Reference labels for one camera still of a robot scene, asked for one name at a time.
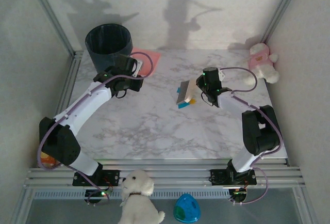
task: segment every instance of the metal frame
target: metal frame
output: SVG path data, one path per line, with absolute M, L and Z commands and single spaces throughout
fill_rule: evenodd
M 212 186 L 209 182 L 210 169 L 225 169 L 227 159 L 192 159 L 192 160 L 100 160 L 104 169 L 120 170 L 121 179 L 135 169 L 143 169 L 155 181 L 155 188 L 187 189 L 187 188 L 238 188 L 238 186 Z M 288 167 L 285 159 L 264 159 L 258 166 L 268 176 L 270 187 L 304 187 L 299 167 Z M 264 188 L 265 178 L 256 172 L 257 185 L 253 188 Z M 41 189 L 77 189 L 72 186 L 74 171 L 61 167 L 54 171 L 31 168 L 24 182 L 25 188 Z
M 69 67 L 67 78 L 65 79 L 64 87 L 63 87 L 61 97 L 60 97 L 59 103 L 57 105 L 55 114 L 61 113 L 69 106 L 71 94 L 72 94 L 74 84 L 75 84 L 75 81 L 77 78 L 77 74 L 78 74 L 78 70 L 79 70 L 79 66 L 80 66 L 82 57 L 83 57 L 83 51 L 75 52 L 75 55 L 71 61 L 70 67 Z
M 226 189 L 238 188 L 237 186 L 212 186 L 208 181 L 210 169 L 224 169 L 227 159 L 146 159 L 146 160 L 99 160 L 105 169 L 117 169 L 121 171 L 122 178 L 131 171 L 139 168 L 148 172 L 155 181 L 155 198 L 171 197 L 172 194 L 192 192 L 204 198 L 226 198 Z M 309 198 L 305 195 L 305 183 L 299 167 L 290 167 L 285 159 L 263 159 L 257 163 L 264 170 L 269 180 L 270 188 L 292 188 L 296 204 L 303 224 L 317 223 L 315 214 L 310 206 Z M 40 194 L 48 194 L 48 199 L 83 199 L 82 192 L 93 187 L 72 186 L 74 171 L 67 167 L 60 167 L 54 171 L 45 171 L 40 168 L 31 168 L 24 182 L 24 190 L 21 195 L 21 203 L 15 212 L 16 218 L 11 223 L 25 223 L 33 199 L 40 198 Z M 265 178 L 256 171 L 256 186 L 249 188 L 264 188 Z M 120 187 L 114 188 L 113 198 L 118 199 Z
M 63 42 L 63 45 L 68 50 L 69 54 L 73 57 L 74 56 L 74 49 L 71 46 L 71 43 L 69 42 L 64 30 L 62 29 L 60 23 L 58 22 L 48 0 L 38 0 L 41 6 L 43 7 L 46 15 L 49 18 L 49 21 L 53 24 L 55 31 L 59 35 L 61 41 Z
M 281 0 L 260 42 L 268 43 L 291 0 Z

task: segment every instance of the white teddy bear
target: white teddy bear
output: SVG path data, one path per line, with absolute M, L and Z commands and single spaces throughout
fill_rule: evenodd
M 118 224 L 159 224 L 165 218 L 158 212 L 149 196 L 154 191 L 154 181 L 145 171 L 136 170 L 123 179 L 123 212 Z
M 279 79 L 279 73 L 274 69 L 274 63 L 277 62 L 278 55 L 271 54 L 269 48 L 264 43 L 258 43 L 250 48 L 249 69 L 257 76 L 264 78 L 268 83 L 276 83 Z M 254 77 L 249 73 L 245 83 L 253 85 Z

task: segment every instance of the marble surface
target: marble surface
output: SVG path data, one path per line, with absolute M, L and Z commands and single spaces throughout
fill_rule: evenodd
M 205 67 L 247 66 L 246 50 L 159 50 L 155 73 L 144 80 L 140 92 L 128 91 L 123 99 L 111 99 L 82 126 L 77 139 L 94 159 L 210 159 L 232 158 L 243 147 L 242 123 L 230 113 L 210 107 L 196 90 L 196 104 L 178 109 L 180 82 L 198 77 Z M 223 86 L 249 89 L 243 72 L 225 71 Z M 96 76 L 84 52 L 72 102 Z M 250 93 L 239 94 L 261 106 L 271 104 L 263 80 Z M 272 158 L 287 158 L 285 148 Z

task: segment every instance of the teddy bear ear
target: teddy bear ear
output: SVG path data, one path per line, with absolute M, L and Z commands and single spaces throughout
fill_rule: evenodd
M 141 193 L 145 196 L 151 196 L 154 192 L 154 181 L 151 178 L 148 178 L 144 181 L 142 185 Z

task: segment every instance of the blue egg toy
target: blue egg toy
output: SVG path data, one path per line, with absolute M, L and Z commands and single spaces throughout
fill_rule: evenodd
M 174 207 L 174 218 L 182 223 L 194 223 L 201 217 L 201 209 L 190 194 L 183 194 Z

